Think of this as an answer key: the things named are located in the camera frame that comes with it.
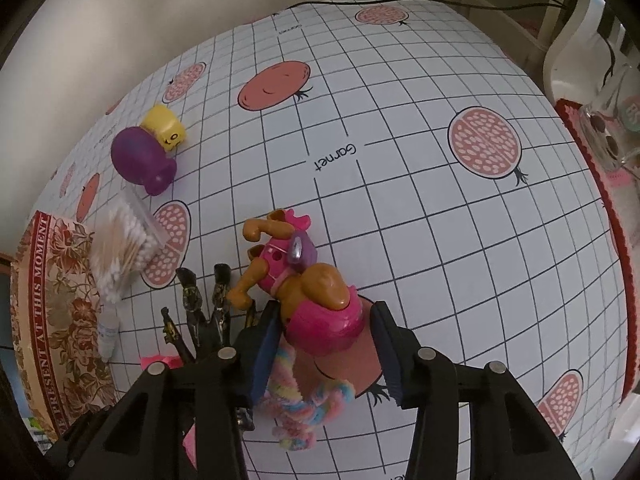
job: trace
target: grid paper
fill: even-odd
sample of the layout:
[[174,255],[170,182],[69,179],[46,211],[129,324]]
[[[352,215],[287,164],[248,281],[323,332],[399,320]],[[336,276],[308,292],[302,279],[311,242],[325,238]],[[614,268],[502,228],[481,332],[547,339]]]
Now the grid paper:
[[[125,184],[110,160],[114,135],[139,124],[177,73],[204,62],[203,76],[168,105],[188,130],[175,154],[176,180],[144,199],[152,212],[171,200],[188,205],[183,265],[196,272],[203,296],[212,293],[215,263],[228,263],[235,279],[248,265],[246,218],[280,207],[309,214],[319,260],[362,295],[386,301],[421,344],[477,367],[505,362],[534,402],[565,371],[580,370],[584,393],[564,447],[587,471],[613,423],[626,359],[622,272],[587,165],[540,90],[449,7],[395,2],[387,5],[408,19],[372,25],[355,16],[373,0],[338,1],[363,5],[285,10],[158,69],[78,142],[34,210],[74,218],[82,187],[99,173],[84,222],[94,227]],[[257,112],[238,105],[252,77],[287,60],[309,66],[306,97]],[[449,123],[474,106],[516,131],[526,185],[513,174],[477,176],[452,154]],[[316,165],[348,144],[355,154]],[[175,282],[151,290],[136,279],[117,306],[111,369],[120,396],[140,375],[140,356],[175,354],[162,337],[163,306],[191,343],[180,294]],[[252,295],[264,306],[265,294]],[[236,313],[234,328],[241,325]],[[466,406],[460,415],[462,480],[470,460]],[[415,412],[363,394],[319,432],[313,450],[287,453],[271,436],[274,421],[257,415],[256,431],[244,436],[250,478],[400,476],[414,421]]]

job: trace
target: pomegranate illustration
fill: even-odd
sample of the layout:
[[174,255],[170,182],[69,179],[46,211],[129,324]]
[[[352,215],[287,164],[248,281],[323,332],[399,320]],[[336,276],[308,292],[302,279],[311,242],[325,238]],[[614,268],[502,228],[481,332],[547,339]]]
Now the pomegranate illustration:
[[71,177],[74,176],[75,170],[76,170],[76,164],[72,162],[71,166],[69,166],[69,169],[66,170],[66,175],[62,179],[62,184],[60,184],[60,198],[66,195],[66,188],[69,187],[69,183],[71,182]]
[[[350,348],[323,357],[312,357],[301,349],[296,349],[293,375],[303,396],[311,394],[327,378],[349,381],[355,389],[356,396],[370,391],[379,380],[382,368],[369,326],[369,311],[372,303],[363,297],[360,299],[366,324]],[[376,398],[378,395],[386,397],[380,391],[373,394]]]
[[166,229],[169,241],[146,266],[142,279],[151,288],[163,288],[174,280],[175,269],[180,267],[187,253],[191,214],[184,202],[173,200],[161,205],[154,216]]
[[78,208],[76,208],[76,221],[84,222],[84,219],[89,214],[89,209],[91,209],[91,206],[94,203],[99,185],[100,173],[95,173],[82,188]]
[[356,20],[369,25],[393,25],[394,23],[406,25],[404,20],[407,18],[409,14],[405,10],[388,5],[366,7],[356,14]]
[[538,403],[538,410],[560,440],[581,398],[582,375],[578,370],[568,370]]
[[449,147],[464,168],[485,178],[516,175],[516,186],[527,183],[518,168],[522,145],[511,125],[492,110],[471,107],[462,110],[449,125]]
[[309,81],[311,68],[301,61],[283,61],[253,76],[238,94],[238,104],[245,110],[258,112],[296,97],[308,97],[302,87]]
[[185,68],[177,76],[175,76],[164,91],[162,102],[165,104],[172,103],[187,93],[187,90],[200,79],[204,74],[207,64],[204,62],[195,63]]
[[105,115],[109,115],[111,113],[113,113],[113,111],[118,107],[118,105],[120,104],[120,102],[124,99],[124,97],[121,97],[120,99],[118,99],[116,102],[114,102],[113,105],[111,105],[111,107],[104,113]]

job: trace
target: cotton swab box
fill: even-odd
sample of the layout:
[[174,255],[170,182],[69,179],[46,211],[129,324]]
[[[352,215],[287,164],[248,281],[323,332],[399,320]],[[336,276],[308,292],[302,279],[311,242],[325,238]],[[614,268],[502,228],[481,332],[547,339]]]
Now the cotton swab box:
[[126,187],[95,232],[89,261],[103,301],[117,303],[127,278],[145,269],[168,240],[167,232]]

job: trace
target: metal screw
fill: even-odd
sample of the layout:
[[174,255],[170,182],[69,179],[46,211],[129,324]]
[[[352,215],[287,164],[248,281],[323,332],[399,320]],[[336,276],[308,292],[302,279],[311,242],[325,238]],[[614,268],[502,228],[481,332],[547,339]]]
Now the metal screw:
[[225,346],[224,348],[218,350],[218,357],[220,359],[224,359],[225,361],[235,358],[237,354],[238,352],[236,352],[236,349],[232,346]]
[[496,374],[503,374],[507,371],[507,367],[504,365],[503,362],[500,361],[491,361],[489,363],[489,370],[491,370],[492,372],[496,373]]
[[164,372],[166,365],[161,363],[160,361],[156,361],[155,363],[151,363],[148,367],[146,367],[146,371],[151,375],[160,375]]
[[433,361],[436,358],[436,351],[429,346],[423,346],[418,350],[418,357],[423,361]]

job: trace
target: white wall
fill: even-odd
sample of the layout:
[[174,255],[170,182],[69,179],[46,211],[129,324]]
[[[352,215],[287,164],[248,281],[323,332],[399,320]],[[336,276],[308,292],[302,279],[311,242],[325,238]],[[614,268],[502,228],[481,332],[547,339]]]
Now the white wall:
[[194,44],[301,0],[47,0],[0,70],[0,252],[71,147]]

